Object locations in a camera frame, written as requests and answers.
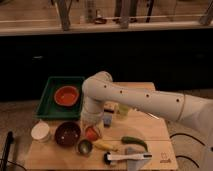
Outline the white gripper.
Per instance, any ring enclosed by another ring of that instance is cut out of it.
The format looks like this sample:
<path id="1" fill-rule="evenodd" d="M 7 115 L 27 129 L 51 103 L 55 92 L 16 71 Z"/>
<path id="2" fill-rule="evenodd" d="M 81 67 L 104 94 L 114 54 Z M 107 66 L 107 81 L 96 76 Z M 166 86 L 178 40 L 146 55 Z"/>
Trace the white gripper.
<path id="1" fill-rule="evenodd" d="M 90 113 L 86 109 L 81 111 L 81 126 L 82 126 L 82 135 L 86 136 L 88 127 L 98 126 L 98 133 L 100 138 L 103 138 L 104 129 L 100 125 L 103 119 L 103 113 Z"/>

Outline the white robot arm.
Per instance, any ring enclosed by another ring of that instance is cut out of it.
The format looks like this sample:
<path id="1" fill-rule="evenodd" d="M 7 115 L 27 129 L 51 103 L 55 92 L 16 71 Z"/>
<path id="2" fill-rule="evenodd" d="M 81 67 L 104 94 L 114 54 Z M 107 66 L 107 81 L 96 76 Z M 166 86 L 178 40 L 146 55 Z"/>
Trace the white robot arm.
<path id="1" fill-rule="evenodd" d="M 82 84 L 84 95 L 81 118 L 88 125 L 98 124 L 104 103 L 112 101 L 137 108 L 170 121 L 182 123 L 206 137 L 200 171 L 213 171 L 213 100 L 182 93 L 153 91 L 120 86 L 110 73 L 100 71 Z"/>

